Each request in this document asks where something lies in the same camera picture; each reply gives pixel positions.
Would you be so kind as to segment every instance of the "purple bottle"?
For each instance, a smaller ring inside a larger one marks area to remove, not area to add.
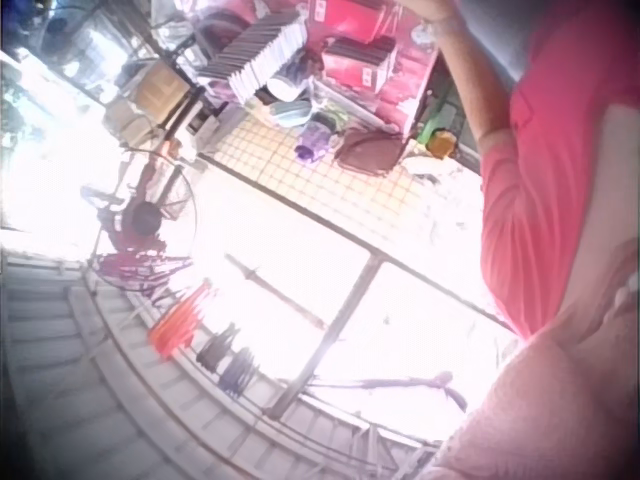
[[[314,113],[300,134],[295,148],[298,161],[307,165],[318,162],[329,151],[329,140],[336,130],[333,118],[321,112]]]

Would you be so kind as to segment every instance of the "brown bag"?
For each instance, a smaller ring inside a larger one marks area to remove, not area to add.
[[[334,158],[345,170],[382,177],[398,164],[404,147],[399,135],[348,130]]]

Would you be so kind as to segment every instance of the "pink shirt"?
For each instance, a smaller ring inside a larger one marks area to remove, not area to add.
[[[558,2],[511,99],[516,141],[483,158],[483,274],[524,338],[553,320],[563,300],[606,107],[640,108],[640,44],[612,3]]]

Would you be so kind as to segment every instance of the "hand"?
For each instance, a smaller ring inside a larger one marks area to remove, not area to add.
[[[457,15],[455,0],[397,0],[427,22],[435,23]]]

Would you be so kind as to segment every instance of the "orange broom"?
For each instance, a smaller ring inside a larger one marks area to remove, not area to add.
[[[202,322],[204,306],[212,293],[211,283],[205,280],[151,328],[149,340],[162,358],[169,358],[178,347],[191,345],[193,332]]]

